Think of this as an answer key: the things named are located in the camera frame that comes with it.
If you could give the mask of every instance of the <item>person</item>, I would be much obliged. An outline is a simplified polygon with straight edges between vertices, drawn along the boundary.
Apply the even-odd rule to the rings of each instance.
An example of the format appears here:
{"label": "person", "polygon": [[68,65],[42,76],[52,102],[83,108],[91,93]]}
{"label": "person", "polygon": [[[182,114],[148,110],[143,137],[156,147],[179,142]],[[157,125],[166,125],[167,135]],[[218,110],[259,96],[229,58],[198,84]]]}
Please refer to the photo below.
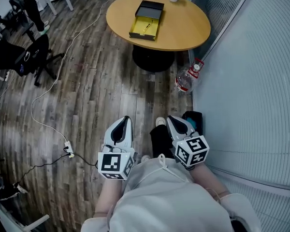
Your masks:
{"label": "person", "polygon": [[40,35],[46,34],[50,26],[48,21],[45,23],[41,20],[40,12],[38,9],[37,2],[35,0],[24,0],[25,10],[27,11],[28,17],[33,21]]}
{"label": "person", "polygon": [[164,118],[157,118],[150,135],[157,158],[143,156],[125,184],[106,179],[81,232],[261,231],[244,195],[231,194],[203,163],[188,171],[175,162]]}

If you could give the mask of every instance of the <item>wooden floor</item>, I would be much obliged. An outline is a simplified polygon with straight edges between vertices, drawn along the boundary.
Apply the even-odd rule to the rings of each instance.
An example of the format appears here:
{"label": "wooden floor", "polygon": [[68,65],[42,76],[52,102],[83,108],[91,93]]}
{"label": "wooden floor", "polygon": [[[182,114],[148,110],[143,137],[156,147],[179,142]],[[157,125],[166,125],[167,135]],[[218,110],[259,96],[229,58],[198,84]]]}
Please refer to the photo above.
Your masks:
{"label": "wooden floor", "polygon": [[[95,20],[107,0],[71,0],[71,12],[64,0],[56,2],[54,16],[47,8],[42,20],[49,20],[50,47],[54,54],[65,52],[73,37]],[[118,118],[128,115],[134,127],[134,148],[140,156],[151,154],[149,132],[158,116],[181,116],[192,110],[191,96],[178,97],[174,89],[176,62],[165,72],[150,73],[138,68],[132,58],[132,45],[108,28],[102,9],[98,22],[82,33],[67,53],[59,81],[37,100],[33,113],[37,120],[56,127],[74,151],[95,163],[104,132]],[[9,42],[28,47],[28,37],[14,33]],[[57,72],[60,62],[51,67]],[[64,154],[64,139],[52,129],[34,122],[30,105],[48,90],[53,80],[44,72],[40,87],[33,75],[15,76],[0,98],[0,154],[5,159],[1,171],[14,183],[34,165],[52,162]],[[0,89],[0,94],[7,84]],[[15,198],[24,223],[40,216],[50,219],[41,227],[50,231],[80,231],[82,223],[94,214],[102,186],[95,167],[80,158],[64,158],[58,163],[35,168],[21,183],[29,194]]]}

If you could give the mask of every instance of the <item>white drawstring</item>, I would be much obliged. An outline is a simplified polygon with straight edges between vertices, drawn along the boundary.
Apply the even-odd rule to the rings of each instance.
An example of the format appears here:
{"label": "white drawstring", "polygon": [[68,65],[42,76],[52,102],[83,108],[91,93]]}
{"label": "white drawstring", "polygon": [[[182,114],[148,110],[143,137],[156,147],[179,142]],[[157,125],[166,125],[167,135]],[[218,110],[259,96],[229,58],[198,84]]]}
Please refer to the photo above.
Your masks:
{"label": "white drawstring", "polygon": [[150,172],[149,174],[147,174],[147,175],[145,175],[133,188],[132,188],[132,190],[133,189],[135,189],[143,180],[145,180],[147,177],[149,177],[150,175],[152,175],[153,173],[155,173],[155,172],[157,172],[157,171],[159,171],[159,170],[161,170],[161,169],[163,169],[163,170],[165,170],[165,171],[167,171],[167,172],[169,172],[171,175],[173,175],[173,176],[175,176],[175,177],[177,177],[177,178],[179,178],[182,182],[189,182],[188,181],[188,179],[186,178],[186,180],[184,180],[183,178],[181,178],[181,177],[179,177],[177,174],[175,174],[175,173],[173,173],[171,170],[169,170],[168,169],[168,165],[167,165],[167,163],[166,163],[166,159],[165,159],[165,156],[164,156],[164,154],[160,154],[159,156],[158,156],[158,160],[159,160],[159,163],[161,164],[161,168],[158,168],[158,169],[156,169],[156,170],[154,170],[154,171],[152,171],[152,172]]}

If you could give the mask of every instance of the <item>power strip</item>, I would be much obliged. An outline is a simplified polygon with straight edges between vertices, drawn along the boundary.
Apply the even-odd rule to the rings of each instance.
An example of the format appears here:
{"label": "power strip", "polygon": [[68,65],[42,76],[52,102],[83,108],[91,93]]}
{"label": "power strip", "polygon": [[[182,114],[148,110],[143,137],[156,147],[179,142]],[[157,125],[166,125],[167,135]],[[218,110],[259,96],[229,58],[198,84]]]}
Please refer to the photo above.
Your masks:
{"label": "power strip", "polygon": [[66,151],[68,153],[70,153],[69,158],[73,158],[74,157],[74,154],[73,154],[72,145],[71,145],[70,141],[66,141],[64,143],[64,145],[65,145]]}

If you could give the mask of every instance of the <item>open box lid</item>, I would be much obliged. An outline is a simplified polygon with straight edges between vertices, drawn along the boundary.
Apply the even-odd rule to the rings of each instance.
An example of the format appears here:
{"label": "open box lid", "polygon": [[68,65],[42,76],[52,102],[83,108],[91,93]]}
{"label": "open box lid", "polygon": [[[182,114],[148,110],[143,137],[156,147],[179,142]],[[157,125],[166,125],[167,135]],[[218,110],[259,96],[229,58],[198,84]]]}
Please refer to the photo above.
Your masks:
{"label": "open box lid", "polygon": [[143,16],[159,20],[163,7],[163,3],[143,0],[137,9],[135,16]]}

